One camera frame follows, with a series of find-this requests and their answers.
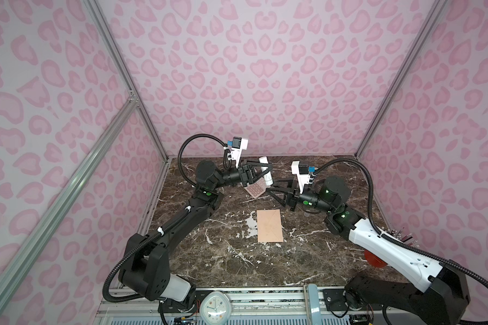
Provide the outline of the peach envelope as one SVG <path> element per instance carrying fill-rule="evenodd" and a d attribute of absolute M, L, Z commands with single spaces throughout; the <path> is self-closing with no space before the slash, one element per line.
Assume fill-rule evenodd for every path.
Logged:
<path fill-rule="evenodd" d="M 280 243 L 283 242 L 283 228 L 281 213 L 275 210 L 257 211 L 258 242 Z"/>

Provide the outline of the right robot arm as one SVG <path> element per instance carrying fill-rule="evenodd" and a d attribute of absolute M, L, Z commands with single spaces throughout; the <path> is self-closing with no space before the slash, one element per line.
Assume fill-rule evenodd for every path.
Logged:
<path fill-rule="evenodd" d="M 470 302 L 466 276 L 443 262 L 398 246 L 377 232 L 362 213 L 349 207 L 351 189 L 341 177 L 328 177 L 318 190 L 279 180 L 267 190 L 282 206 L 302 204 L 326 214 L 328 230 L 364 248 L 403 275 L 406 283 L 355 276 L 345 286 L 344 303 L 351 310 L 382 305 L 408 311 L 426 324 L 459 324 Z"/>

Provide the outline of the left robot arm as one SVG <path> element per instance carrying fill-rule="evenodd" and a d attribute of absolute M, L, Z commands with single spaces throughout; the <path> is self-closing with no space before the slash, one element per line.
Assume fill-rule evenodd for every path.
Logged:
<path fill-rule="evenodd" d="M 104 300 L 111 303 L 140 298 L 173 300 L 191 307 L 195 285 L 171 273 L 169 256 L 220 207 L 224 198 L 220 188 L 255 184 L 272 169 L 270 163 L 244 161 L 238 167 L 222 171 L 212 161 L 201 161 L 196 168 L 194 191 L 185 206 L 158 230 L 130 237 L 124 256 L 104 283 Z"/>

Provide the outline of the pink calculator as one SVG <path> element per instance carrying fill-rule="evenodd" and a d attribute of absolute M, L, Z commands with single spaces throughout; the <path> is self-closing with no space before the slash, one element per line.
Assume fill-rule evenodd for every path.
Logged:
<path fill-rule="evenodd" d="M 267 185 L 263 182 L 256 182 L 246 186 L 244 189 L 253 199 L 257 199 L 266 192 Z"/>

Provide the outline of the red pencil cup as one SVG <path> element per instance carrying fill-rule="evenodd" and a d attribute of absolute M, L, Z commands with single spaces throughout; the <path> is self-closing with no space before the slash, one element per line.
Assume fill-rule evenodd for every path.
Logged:
<path fill-rule="evenodd" d="M 411 252 L 374 234 L 374 231 L 366 232 L 358 245 L 365 249 L 366 261 L 375 268 L 390 265 L 396 269 L 416 262 Z"/>

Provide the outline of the light blue tape strip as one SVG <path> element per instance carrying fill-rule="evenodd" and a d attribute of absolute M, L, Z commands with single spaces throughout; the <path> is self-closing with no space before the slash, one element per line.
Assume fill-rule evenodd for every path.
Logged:
<path fill-rule="evenodd" d="M 316 284 L 304 285 L 304 301 L 306 306 L 307 324 L 322 325 L 319 290 Z"/>

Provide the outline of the white desk clock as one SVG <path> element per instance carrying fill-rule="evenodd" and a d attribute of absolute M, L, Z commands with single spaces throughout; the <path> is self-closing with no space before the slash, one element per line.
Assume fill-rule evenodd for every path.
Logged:
<path fill-rule="evenodd" d="M 232 314 L 230 299 L 220 291 L 213 291 L 205 297 L 199 308 L 199 315 L 208 325 L 226 324 Z"/>

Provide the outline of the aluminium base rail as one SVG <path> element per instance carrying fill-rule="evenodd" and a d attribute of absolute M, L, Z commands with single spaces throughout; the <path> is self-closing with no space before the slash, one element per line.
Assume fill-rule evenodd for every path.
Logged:
<path fill-rule="evenodd" d="M 369 305 L 359 311 L 347 311 L 340 303 L 343 287 L 318 287 L 323 324 L 422 324 L 407 311 L 381 305 Z M 228 324 L 307 324 L 304 285 L 301 287 L 230 287 L 219 288 L 231 302 Z M 199 314 L 180 312 L 176 303 L 165 303 L 161 313 L 157 302 L 137 299 L 127 303 L 103 301 L 94 324 L 204 324 Z"/>

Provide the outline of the aluminium frame strut left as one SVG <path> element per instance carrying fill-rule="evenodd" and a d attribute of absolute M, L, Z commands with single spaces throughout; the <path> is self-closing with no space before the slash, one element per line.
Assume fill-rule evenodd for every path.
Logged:
<path fill-rule="evenodd" d="M 98 34 L 103 40 L 111 57 L 111 60 L 117 72 L 119 73 L 121 80 L 123 81 L 123 84 L 125 85 L 130 96 L 136 101 L 137 111 L 139 112 L 146 129 L 150 133 L 150 138 L 152 139 L 152 142 L 156 146 L 161 158 L 165 162 L 168 162 L 169 156 L 167 155 L 166 150 L 164 149 L 164 146 L 159 139 L 157 130 L 152 120 L 150 119 L 150 114 L 147 111 L 145 104 L 143 103 L 140 92 L 138 91 L 137 86 L 134 83 L 134 79 L 132 78 L 127 63 L 123 58 L 123 54 L 114 38 L 113 32 L 111 31 L 108 20 L 103 13 L 100 3 L 96 0 L 84 0 L 83 3 L 91 19 L 96 25 Z"/>

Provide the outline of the aluminium frame strut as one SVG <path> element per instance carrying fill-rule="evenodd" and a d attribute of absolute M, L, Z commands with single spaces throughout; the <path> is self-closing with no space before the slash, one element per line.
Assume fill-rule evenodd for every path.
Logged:
<path fill-rule="evenodd" d="M 450 3 L 451 1 L 447 0 L 436 0 L 432 3 L 430 11 L 424 19 L 424 22 L 414 38 L 413 43 L 409 47 L 408 52 L 405 54 L 404 60 L 395 74 L 393 82 L 390 84 L 385 97 L 381 101 L 381 104 L 375 113 L 358 150 L 355 153 L 356 159 L 360 160 L 367 152 L 367 147 L 374 138 L 374 135 L 378 127 L 381 125 L 384 116 L 389 111 L 391 104 L 393 103 L 398 91 L 403 86 L 405 79 L 418 59 L 420 52 L 424 49 L 428 39 L 431 38 L 431 35 L 435 31 L 436 26 L 440 23 Z"/>
<path fill-rule="evenodd" d="M 143 103 L 140 92 L 138 91 L 137 86 L 134 83 L 134 79 L 132 78 L 127 63 L 123 58 L 123 54 L 114 38 L 113 32 L 111 31 L 108 20 L 103 13 L 100 3 L 96 0 L 84 0 L 83 3 L 91 19 L 96 25 L 98 34 L 103 40 L 111 57 L 111 60 L 117 72 L 119 73 L 121 80 L 123 81 L 123 84 L 125 85 L 130 96 L 136 101 L 137 111 L 139 112 L 146 129 L 150 133 L 150 138 L 152 139 L 152 142 L 156 146 L 161 158 L 165 162 L 168 162 L 169 156 L 167 155 L 166 150 L 164 149 L 164 146 L 159 139 L 157 130 L 152 120 L 150 119 L 150 114 L 147 111 L 145 104 Z"/>

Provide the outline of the aluminium frame strut right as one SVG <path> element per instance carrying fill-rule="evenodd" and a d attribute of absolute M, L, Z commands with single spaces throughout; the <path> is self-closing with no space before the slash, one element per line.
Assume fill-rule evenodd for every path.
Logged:
<path fill-rule="evenodd" d="M 405 54 L 404 60 L 395 74 L 393 82 L 390 84 L 385 97 L 381 101 L 381 104 L 375 113 L 358 150 L 355 153 L 356 159 L 360 160 L 367 152 L 367 147 L 374 138 L 374 135 L 378 127 L 381 125 L 384 116 L 389 111 L 391 104 L 393 103 L 398 91 L 403 86 L 405 79 L 418 59 L 420 52 L 424 49 L 428 39 L 431 38 L 431 35 L 435 31 L 436 26 L 440 23 L 450 3 L 451 1 L 447 0 L 436 0 L 432 3 L 430 11 L 424 19 L 424 22 L 414 38 L 413 43 L 409 47 L 408 52 Z"/>

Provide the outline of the aluminium diagonal frame bar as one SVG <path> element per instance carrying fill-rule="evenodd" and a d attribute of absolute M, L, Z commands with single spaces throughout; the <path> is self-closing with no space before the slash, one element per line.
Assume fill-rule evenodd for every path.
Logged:
<path fill-rule="evenodd" d="M 137 108 L 129 98 L 0 275 L 0 316 Z"/>

